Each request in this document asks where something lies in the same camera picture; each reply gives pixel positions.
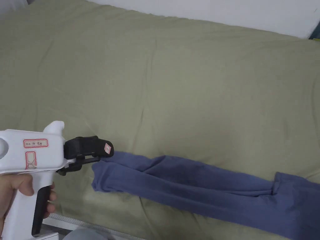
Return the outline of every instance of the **black clip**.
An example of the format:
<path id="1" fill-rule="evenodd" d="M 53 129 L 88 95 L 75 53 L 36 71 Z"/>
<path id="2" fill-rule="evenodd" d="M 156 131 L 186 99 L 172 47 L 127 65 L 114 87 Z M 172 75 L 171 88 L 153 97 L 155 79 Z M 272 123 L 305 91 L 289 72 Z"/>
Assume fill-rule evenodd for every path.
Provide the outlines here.
<path id="1" fill-rule="evenodd" d="M 76 137 L 66 141 L 64 145 L 64 158 L 75 158 L 76 161 L 68 167 L 59 169 L 57 173 L 65 176 L 67 172 L 79 171 L 83 164 L 98 162 L 102 157 L 112 157 L 113 154 L 113 145 L 107 140 L 99 139 L 97 136 Z"/>

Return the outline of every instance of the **hand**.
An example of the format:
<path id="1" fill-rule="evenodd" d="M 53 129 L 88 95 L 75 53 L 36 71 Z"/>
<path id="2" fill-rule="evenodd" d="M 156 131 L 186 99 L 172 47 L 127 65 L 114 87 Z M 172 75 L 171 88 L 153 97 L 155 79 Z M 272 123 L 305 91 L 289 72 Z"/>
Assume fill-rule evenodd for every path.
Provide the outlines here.
<path id="1" fill-rule="evenodd" d="M 34 195 L 35 192 L 32 188 L 32 176 L 29 174 L 0 176 L 0 236 L 2 235 L 5 214 L 10 207 L 14 190 L 16 189 L 26 196 Z M 49 200 L 55 201 L 56 199 L 56 193 L 51 191 Z M 54 205 L 52 203 L 48 203 L 47 212 L 44 217 L 49 217 L 50 213 L 53 213 L 54 211 Z"/>

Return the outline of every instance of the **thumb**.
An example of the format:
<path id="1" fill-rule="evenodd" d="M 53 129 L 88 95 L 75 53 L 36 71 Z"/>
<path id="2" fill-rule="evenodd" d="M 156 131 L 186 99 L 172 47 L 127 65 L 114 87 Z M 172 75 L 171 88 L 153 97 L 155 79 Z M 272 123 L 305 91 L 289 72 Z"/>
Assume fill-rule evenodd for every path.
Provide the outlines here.
<path id="1" fill-rule="evenodd" d="M 26 196 L 34 195 L 32 188 L 32 176 L 30 174 L 10 175 L 9 182 L 13 189 L 18 189 Z"/>

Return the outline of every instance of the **gripper handle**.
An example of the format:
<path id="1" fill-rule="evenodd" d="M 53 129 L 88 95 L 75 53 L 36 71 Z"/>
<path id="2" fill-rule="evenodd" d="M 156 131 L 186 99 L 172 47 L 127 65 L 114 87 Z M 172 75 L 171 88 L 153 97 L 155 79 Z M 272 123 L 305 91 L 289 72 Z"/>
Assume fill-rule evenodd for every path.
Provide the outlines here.
<path id="1" fill-rule="evenodd" d="M 4 221 L 3 240 L 46 239 L 40 229 L 50 196 L 54 171 L 33 172 L 33 196 L 25 196 L 19 190 Z"/>

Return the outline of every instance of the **white tool body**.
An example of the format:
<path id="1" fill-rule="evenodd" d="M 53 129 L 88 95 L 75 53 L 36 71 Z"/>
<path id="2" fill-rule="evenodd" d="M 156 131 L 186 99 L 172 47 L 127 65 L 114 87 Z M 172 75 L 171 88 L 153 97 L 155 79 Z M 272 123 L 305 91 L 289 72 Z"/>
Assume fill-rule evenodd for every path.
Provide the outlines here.
<path id="1" fill-rule="evenodd" d="M 58 233 L 40 234 L 55 172 L 66 175 L 80 170 L 83 164 L 113 155 L 112 144 L 97 136 L 66 142 L 63 128 L 64 122 L 54 121 L 43 132 L 0 131 L 0 174 L 31 174 L 35 192 L 25 196 L 16 191 L 5 217 L 2 240 L 59 240 Z"/>

